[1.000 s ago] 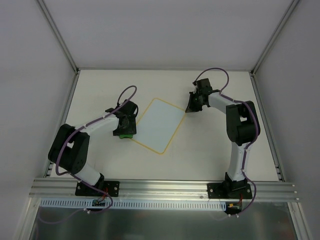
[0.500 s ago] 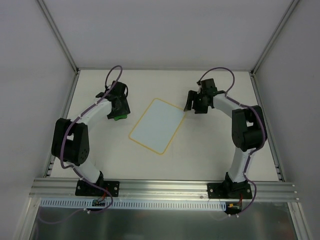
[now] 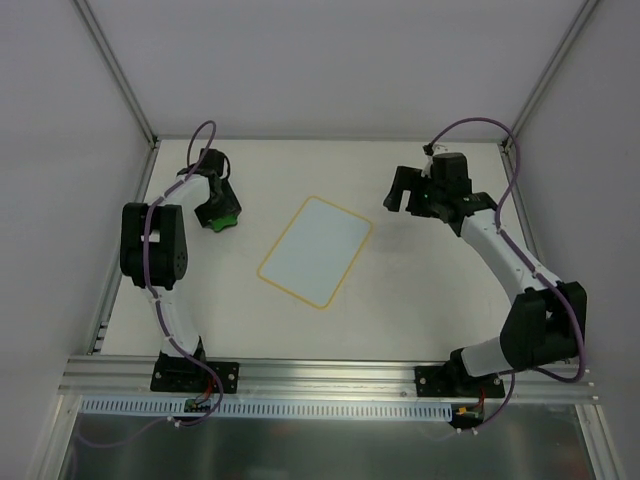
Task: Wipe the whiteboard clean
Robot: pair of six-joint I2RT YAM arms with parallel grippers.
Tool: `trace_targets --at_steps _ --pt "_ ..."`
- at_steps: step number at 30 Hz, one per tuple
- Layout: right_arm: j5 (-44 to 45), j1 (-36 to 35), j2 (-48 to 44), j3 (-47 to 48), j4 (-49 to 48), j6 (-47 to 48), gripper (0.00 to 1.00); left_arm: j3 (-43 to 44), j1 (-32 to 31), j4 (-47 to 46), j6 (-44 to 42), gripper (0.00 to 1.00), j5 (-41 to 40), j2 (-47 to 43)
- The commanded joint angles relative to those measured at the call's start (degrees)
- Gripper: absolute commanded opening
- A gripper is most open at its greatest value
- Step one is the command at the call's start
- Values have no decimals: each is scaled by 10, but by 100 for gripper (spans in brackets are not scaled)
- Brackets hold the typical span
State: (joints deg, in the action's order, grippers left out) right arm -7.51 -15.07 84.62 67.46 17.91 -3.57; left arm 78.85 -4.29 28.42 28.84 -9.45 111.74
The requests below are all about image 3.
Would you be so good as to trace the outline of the green whiteboard eraser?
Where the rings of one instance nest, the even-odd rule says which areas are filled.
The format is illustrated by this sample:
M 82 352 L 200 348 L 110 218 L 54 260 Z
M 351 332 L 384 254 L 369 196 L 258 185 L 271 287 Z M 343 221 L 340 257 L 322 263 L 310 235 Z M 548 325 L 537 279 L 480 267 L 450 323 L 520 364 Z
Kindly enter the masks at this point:
M 237 224 L 238 217 L 236 215 L 227 215 L 211 220 L 208 224 L 208 228 L 215 233 L 220 233 L 224 230 L 235 227 Z

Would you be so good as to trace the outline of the yellow-framed small whiteboard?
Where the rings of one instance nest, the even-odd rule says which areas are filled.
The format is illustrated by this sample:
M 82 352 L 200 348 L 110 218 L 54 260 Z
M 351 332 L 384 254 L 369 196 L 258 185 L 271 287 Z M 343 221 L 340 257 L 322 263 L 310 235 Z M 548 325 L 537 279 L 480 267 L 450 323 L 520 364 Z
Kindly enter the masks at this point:
M 372 232 L 369 219 L 310 196 L 270 249 L 257 275 L 303 303 L 325 309 Z

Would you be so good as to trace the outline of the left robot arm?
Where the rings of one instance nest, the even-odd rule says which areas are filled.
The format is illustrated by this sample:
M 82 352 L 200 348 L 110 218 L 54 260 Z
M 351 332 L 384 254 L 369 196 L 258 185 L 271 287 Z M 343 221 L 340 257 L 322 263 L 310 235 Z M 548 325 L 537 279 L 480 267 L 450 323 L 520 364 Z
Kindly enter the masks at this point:
M 131 202 L 122 210 L 120 270 L 145 292 L 162 334 L 150 389 L 162 393 L 235 394 L 239 365 L 211 362 L 181 292 L 189 266 L 187 218 L 220 233 L 237 225 L 242 211 L 230 184 L 228 156 L 202 149 L 191 173 L 178 172 L 156 206 Z

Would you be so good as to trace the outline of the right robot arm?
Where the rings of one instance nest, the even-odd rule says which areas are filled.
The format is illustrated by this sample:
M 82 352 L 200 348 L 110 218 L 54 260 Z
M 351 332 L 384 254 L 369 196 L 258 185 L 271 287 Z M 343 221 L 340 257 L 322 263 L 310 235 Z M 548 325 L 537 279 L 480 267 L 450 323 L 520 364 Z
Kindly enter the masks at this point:
M 501 398 L 501 375 L 532 370 L 552 377 L 547 365 L 570 358 L 578 360 L 578 370 L 569 382 L 582 379 L 584 287 L 562 281 L 508 234 L 499 204 L 486 192 L 473 192 L 463 154 L 434 155 L 424 169 L 397 167 L 383 205 L 449 226 L 485 262 L 511 302 L 498 336 L 452 351 L 439 367 L 416 368 L 418 395 Z

